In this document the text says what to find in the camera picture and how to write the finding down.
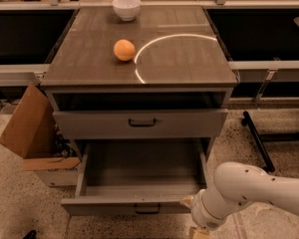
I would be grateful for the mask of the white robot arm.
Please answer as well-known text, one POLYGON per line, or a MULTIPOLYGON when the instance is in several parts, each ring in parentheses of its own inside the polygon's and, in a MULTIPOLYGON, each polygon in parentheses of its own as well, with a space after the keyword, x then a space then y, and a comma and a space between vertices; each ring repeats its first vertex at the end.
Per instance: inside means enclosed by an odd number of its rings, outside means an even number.
POLYGON ((299 178, 273 176, 257 166, 224 162, 215 169, 212 185, 180 200, 204 233, 218 229, 229 215, 255 202, 299 216, 299 178))

